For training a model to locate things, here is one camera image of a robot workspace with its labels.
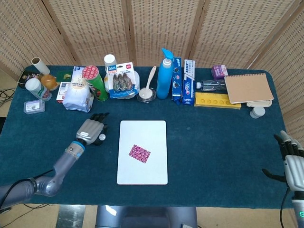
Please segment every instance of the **table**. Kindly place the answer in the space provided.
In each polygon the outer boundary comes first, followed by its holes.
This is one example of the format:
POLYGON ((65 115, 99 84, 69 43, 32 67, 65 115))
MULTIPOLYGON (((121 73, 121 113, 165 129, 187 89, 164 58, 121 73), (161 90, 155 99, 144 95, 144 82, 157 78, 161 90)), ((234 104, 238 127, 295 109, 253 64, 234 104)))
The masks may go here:
MULTIPOLYGON (((52 75, 73 69, 49 68, 52 75)), ((104 76, 105 68, 98 68, 104 76)), ((145 86, 150 69, 135 67, 141 87, 145 86)), ((228 70, 230 75, 263 72, 228 70)), ((152 87, 156 87, 157 73, 152 87)), ((104 120, 109 125, 105 142, 98 147, 87 146, 55 197, 35 196, 32 203, 279 208, 285 185, 268 179, 261 168, 283 174, 279 148, 272 135, 285 126, 273 80, 265 73, 275 99, 259 119, 251 118, 251 108, 244 104, 241 110, 192 107, 176 105, 171 96, 149 104, 136 98, 94 100, 91 112, 86 114, 68 111, 58 104, 57 90, 46 102, 44 113, 27 115, 23 113, 23 103, 35 97, 26 89, 17 88, 0 136, 0 185, 51 169, 85 119, 93 113, 109 112, 104 120), (116 184, 121 120, 166 121, 168 185, 116 184)), ((211 71, 197 68, 195 77, 197 81, 211 79, 211 71)))

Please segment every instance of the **robot finger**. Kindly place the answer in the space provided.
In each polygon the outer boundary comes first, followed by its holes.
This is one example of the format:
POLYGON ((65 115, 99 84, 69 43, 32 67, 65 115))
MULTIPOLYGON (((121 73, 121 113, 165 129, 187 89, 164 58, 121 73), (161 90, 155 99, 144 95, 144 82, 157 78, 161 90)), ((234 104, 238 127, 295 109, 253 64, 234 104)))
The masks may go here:
POLYGON ((304 157, 304 148, 303 146, 299 143, 299 141, 297 141, 296 139, 294 139, 294 141, 296 142, 297 146, 298 146, 298 150, 299 150, 299 154, 301 157, 304 157))
POLYGON ((103 115, 103 113, 99 113, 94 117, 95 121, 98 121, 98 119, 103 115))
POLYGON ((90 120, 93 120, 93 119, 95 118, 96 115, 97 115, 96 113, 93 114, 93 115, 91 115, 90 120))
POLYGON ((295 142, 295 140, 293 138, 291 138, 291 145, 293 147, 294 150, 294 154, 297 156, 300 156, 299 150, 298 150, 298 144, 295 142))
POLYGON ((281 131, 281 136, 282 136, 282 139, 283 139, 284 144, 286 146, 287 153, 290 154, 290 155, 294 155, 295 152, 294 152, 294 149, 291 145, 291 139, 290 139, 289 135, 285 131, 281 131))
POLYGON ((282 158, 283 158, 283 160, 285 160, 285 156, 288 155, 285 143, 284 143, 283 139, 280 136, 278 136, 277 134, 274 134, 274 138, 277 140, 277 142, 280 146, 282 158))
POLYGON ((107 115, 109 115, 109 113, 105 113, 105 114, 102 113, 102 115, 99 117, 98 121, 102 123, 102 121, 104 120, 104 118, 105 118, 107 115))

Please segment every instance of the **green packaging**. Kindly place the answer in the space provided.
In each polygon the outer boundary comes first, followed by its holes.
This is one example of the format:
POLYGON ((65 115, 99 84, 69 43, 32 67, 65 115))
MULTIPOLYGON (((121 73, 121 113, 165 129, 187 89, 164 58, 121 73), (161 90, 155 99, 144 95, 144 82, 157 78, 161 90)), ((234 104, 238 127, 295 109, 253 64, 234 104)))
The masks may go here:
POLYGON ((86 66, 82 71, 82 77, 86 80, 92 93, 99 101, 108 99, 109 94, 105 90, 104 82, 96 66, 86 66))

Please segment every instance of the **yellow egg tray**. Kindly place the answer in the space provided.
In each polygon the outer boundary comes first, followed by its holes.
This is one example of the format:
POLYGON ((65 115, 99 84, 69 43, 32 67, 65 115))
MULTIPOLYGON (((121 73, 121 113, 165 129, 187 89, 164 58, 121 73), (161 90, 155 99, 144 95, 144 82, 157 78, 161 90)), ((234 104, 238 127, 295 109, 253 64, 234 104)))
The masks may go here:
POLYGON ((195 93, 194 106, 213 107, 213 108, 234 108, 241 109, 241 103, 232 104, 228 94, 195 93))

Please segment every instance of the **patterned pink card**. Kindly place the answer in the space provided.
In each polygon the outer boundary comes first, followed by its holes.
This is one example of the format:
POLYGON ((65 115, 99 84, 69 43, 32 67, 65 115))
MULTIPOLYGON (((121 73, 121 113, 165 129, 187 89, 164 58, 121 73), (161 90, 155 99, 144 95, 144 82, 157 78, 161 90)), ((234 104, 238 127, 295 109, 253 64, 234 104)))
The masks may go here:
POLYGON ((150 153, 151 152, 145 150, 144 148, 134 145, 129 153, 129 156, 131 156, 143 163, 146 163, 150 156, 150 153))

